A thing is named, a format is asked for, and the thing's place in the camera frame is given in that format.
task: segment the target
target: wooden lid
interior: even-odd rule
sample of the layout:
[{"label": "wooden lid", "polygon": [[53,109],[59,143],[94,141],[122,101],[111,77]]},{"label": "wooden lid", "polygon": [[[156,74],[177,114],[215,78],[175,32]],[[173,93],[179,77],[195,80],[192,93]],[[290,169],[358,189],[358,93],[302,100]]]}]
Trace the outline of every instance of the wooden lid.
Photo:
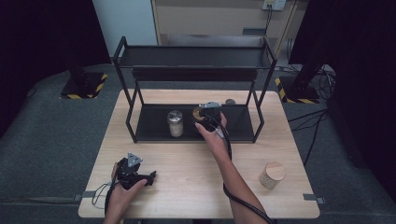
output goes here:
[{"label": "wooden lid", "polygon": [[268,162],[265,165],[265,172],[267,173],[267,175],[269,177],[271,177],[271,179],[274,180],[282,180],[283,178],[285,178],[285,168],[283,167],[282,164],[280,164],[277,161],[271,161]]}]

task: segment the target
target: cable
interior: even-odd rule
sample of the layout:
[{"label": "cable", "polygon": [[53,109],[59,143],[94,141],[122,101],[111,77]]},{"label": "cable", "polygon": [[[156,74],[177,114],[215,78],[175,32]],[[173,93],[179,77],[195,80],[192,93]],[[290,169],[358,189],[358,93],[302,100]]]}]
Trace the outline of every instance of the cable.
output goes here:
[{"label": "cable", "polygon": [[312,140],[311,146],[310,146],[309,149],[308,149],[308,154],[306,155],[305,160],[304,160],[304,166],[306,166],[306,164],[308,163],[309,156],[311,155],[312,148],[314,147],[315,140],[317,139],[318,128],[319,128],[319,124],[320,124],[321,118],[322,118],[325,114],[327,114],[327,111],[323,112],[323,113],[320,115],[319,119],[318,119],[317,127],[316,127],[315,133],[314,133],[314,138],[313,138],[313,140]]},{"label": "cable", "polygon": [[95,191],[95,193],[93,194],[93,196],[92,196],[92,205],[95,206],[96,208],[105,209],[104,207],[99,207],[99,206],[97,206],[96,204],[97,204],[97,202],[98,202],[99,197],[106,197],[106,195],[102,195],[102,192],[103,192],[103,190],[104,190],[106,187],[108,187],[108,186],[110,186],[108,183],[107,183],[107,184],[103,184],[103,185],[102,185],[101,187],[99,187],[99,188]]},{"label": "cable", "polygon": [[310,115],[314,115],[314,114],[317,114],[317,113],[320,113],[320,112],[323,112],[323,111],[326,111],[327,109],[321,109],[321,110],[319,110],[319,111],[315,111],[315,112],[312,112],[312,113],[309,113],[309,114],[306,114],[306,115],[302,115],[302,116],[300,116],[300,117],[298,117],[298,118],[295,118],[295,119],[289,119],[288,120],[288,122],[292,122],[292,121],[295,121],[295,120],[297,120],[297,119],[302,119],[302,118],[305,118],[305,117],[308,117],[308,116],[310,116]]},{"label": "cable", "polygon": [[[218,122],[216,119],[208,116],[210,119],[213,119],[221,128],[221,131],[223,132],[224,135],[224,139],[226,141],[227,144],[227,150],[228,150],[228,155],[230,157],[230,160],[233,159],[232,157],[232,150],[231,150],[231,141],[230,141],[230,137],[227,133],[227,130],[224,128],[224,126]],[[245,206],[247,209],[249,209],[250,211],[252,211],[253,213],[255,213],[256,215],[258,215],[259,217],[261,217],[262,219],[264,219],[267,223],[269,224],[273,224],[275,223],[271,218],[269,218],[262,210],[258,209],[257,207],[255,207],[254,205],[247,203],[245,201],[243,201],[242,199],[236,197],[235,195],[231,194],[230,191],[227,190],[227,188],[225,187],[225,185],[223,184],[223,191],[224,194],[230,198],[231,200],[235,201],[236,203],[239,203],[243,206]]]},{"label": "cable", "polygon": [[331,75],[328,71],[326,71],[324,69],[324,65],[323,68],[320,70],[320,72],[321,72],[321,77],[318,81],[319,89],[317,89],[317,92],[322,99],[329,100],[332,97],[332,92],[335,85],[335,76]]},{"label": "cable", "polygon": [[311,119],[309,119],[309,120],[307,120],[306,122],[300,124],[298,127],[294,128],[294,129],[291,130],[291,131],[292,131],[292,132],[297,132],[297,131],[300,131],[300,130],[303,130],[303,129],[312,128],[312,127],[314,127],[315,125],[317,125],[318,122],[321,122],[321,121],[323,121],[323,120],[325,120],[325,119],[319,119],[317,122],[315,122],[314,124],[312,124],[312,125],[310,125],[310,126],[306,126],[306,127],[300,128],[301,126],[303,126],[303,124],[305,124],[305,123],[307,123],[309,120],[311,120]]},{"label": "cable", "polygon": [[[291,43],[292,43],[292,41],[293,41],[293,39],[292,39],[292,38],[289,38],[289,39],[288,39],[288,45],[286,46],[288,62],[289,62],[289,60],[290,60],[290,55],[291,55],[291,49],[292,49]],[[297,73],[300,72],[300,70],[298,70],[297,68],[295,68],[295,67],[293,66],[293,64],[290,63],[290,66],[293,68],[293,70],[294,70],[295,72],[297,72]]]},{"label": "cable", "polygon": [[264,35],[267,35],[268,27],[269,27],[271,19],[272,19],[272,12],[273,12],[272,6],[269,5],[268,9],[269,9],[269,11],[267,14],[267,23],[265,24],[265,34]]}]

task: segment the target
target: black curtain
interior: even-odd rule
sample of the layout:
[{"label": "black curtain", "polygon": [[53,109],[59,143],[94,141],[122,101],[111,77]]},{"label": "black curtain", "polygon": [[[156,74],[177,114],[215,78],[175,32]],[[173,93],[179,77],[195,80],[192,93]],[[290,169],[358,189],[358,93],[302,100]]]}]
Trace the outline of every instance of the black curtain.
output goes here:
[{"label": "black curtain", "polygon": [[92,0],[3,1],[0,137],[38,80],[70,69],[59,51],[59,33],[51,24],[57,24],[80,66],[110,63]]},{"label": "black curtain", "polygon": [[396,202],[395,12],[393,0],[310,0],[290,63],[305,63],[333,17],[331,34],[322,39],[328,53],[321,59],[336,72],[332,118],[340,133],[350,133],[341,134],[347,150],[359,151]]}]

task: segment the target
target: black metal shelf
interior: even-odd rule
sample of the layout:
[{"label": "black metal shelf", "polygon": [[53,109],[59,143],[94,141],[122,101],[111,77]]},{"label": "black metal shelf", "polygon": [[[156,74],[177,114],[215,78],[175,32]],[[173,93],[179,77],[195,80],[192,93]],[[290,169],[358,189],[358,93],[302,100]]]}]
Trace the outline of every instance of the black metal shelf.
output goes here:
[{"label": "black metal shelf", "polygon": [[[129,46],[123,37],[113,57],[121,85],[128,103],[129,113],[126,125],[137,141],[202,141],[191,124],[191,112],[197,105],[151,105],[145,104],[139,82],[141,81],[223,81],[250,83],[247,101],[244,105],[226,105],[221,111],[228,120],[227,129],[233,142],[255,142],[264,119],[261,112],[262,99],[276,66],[275,54],[267,40],[262,47],[169,47],[169,46]],[[130,68],[134,77],[134,93],[131,97],[121,68]],[[260,98],[254,91],[257,74],[268,70]],[[130,123],[136,97],[142,110],[136,132]],[[253,132],[248,104],[253,96],[260,124]],[[175,138],[169,133],[166,116],[171,110],[179,110],[184,117],[183,135]]]},{"label": "black metal shelf", "polygon": [[[136,129],[139,141],[201,141],[202,136],[193,125],[191,111],[197,105],[150,105],[142,106]],[[183,114],[183,134],[173,137],[166,122],[169,111],[179,110]],[[233,142],[251,142],[254,137],[248,107],[245,105],[224,105],[221,112],[226,116],[227,130]]]}]

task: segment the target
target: hand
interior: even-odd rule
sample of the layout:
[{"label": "hand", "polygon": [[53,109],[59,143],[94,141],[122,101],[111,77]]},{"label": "hand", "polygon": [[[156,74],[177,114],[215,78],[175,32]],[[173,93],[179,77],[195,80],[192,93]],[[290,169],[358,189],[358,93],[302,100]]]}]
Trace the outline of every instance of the hand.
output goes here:
[{"label": "hand", "polygon": [[[220,116],[221,116],[221,125],[225,128],[225,126],[227,125],[227,119],[225,118],[223,113],[220,113]],[[198,129],[198,132],[205,139],[207,146],[209,147],[212,153],[216,154],[218,152],[226,152],[224,141],[216,131],[209,132],[200,123],[195,123],[195,127]]]},{"label": "hand", "polygon": [[[117,167],[118,165],[115,163],[113,173],[111,175],[112,178],[116,174]],[[120,220],[131,204],[132,199],[139,190],[145,187],[147,182],[147,179],[142,179],[130,189],[124,189],[121,184],[117,184],[111,193],[104,223],[120,223]]]}]

